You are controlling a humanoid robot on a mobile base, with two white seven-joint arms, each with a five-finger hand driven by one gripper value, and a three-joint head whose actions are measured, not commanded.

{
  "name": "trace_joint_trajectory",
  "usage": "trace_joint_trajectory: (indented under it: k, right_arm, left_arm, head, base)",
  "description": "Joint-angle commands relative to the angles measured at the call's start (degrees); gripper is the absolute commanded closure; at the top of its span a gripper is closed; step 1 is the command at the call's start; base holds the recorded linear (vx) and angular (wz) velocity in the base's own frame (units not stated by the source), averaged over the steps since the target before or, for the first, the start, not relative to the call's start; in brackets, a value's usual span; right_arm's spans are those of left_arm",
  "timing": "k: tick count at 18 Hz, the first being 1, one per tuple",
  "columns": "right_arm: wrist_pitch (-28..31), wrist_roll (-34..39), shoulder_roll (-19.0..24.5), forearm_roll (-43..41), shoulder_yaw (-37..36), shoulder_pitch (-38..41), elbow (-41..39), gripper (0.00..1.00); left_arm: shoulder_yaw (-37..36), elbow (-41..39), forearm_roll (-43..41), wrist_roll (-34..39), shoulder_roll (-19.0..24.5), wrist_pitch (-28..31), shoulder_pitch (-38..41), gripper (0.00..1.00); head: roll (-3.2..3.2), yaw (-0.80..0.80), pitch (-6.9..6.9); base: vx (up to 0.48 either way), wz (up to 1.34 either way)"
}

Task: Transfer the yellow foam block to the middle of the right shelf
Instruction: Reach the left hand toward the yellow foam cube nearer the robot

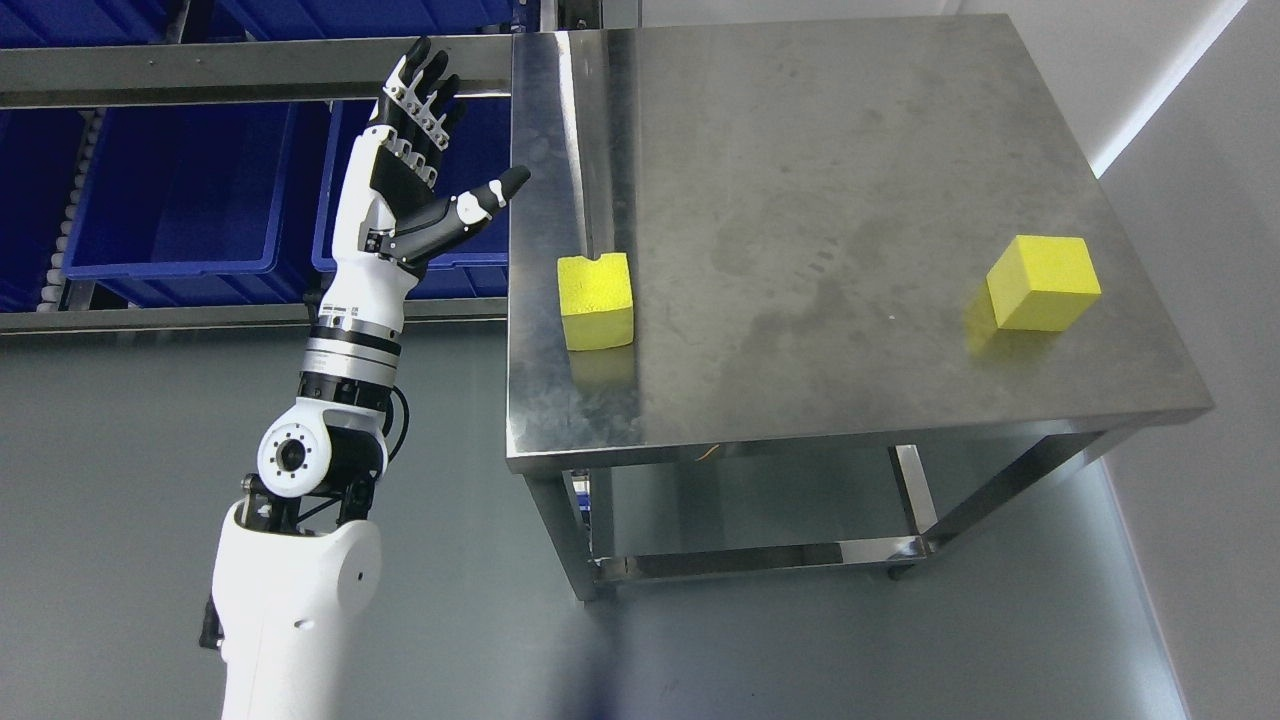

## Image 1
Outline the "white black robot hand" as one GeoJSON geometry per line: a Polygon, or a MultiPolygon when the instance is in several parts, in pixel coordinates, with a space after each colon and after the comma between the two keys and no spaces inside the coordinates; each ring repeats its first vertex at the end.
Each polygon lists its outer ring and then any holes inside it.
{"type": "Polygon", "coordinates": [[[332,233],[328,301],[404,301],[429,264],[489,225],[531,178],[511,167],[462,193],[436,196],[439,168],[466,101],[447,51],[419,37],[384,79],[372,124],[353,141],[332,233]]]}

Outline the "white humanoid robot arm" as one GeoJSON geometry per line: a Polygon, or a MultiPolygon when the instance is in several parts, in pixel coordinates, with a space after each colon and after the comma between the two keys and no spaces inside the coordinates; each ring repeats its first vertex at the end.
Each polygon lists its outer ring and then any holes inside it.
{"type": "Polygon", "coordinates": [[[227,666],[224,719],[332,719],[355,628],[380,580],[370,521],[392,451],[404,302],[429,263],[484,231],[530,179],[512,167],[438,193],[465,114],[448,56],[422,36],[352,143],[294,402],[264,432],[227,511],[200,643],[227,666]]]}

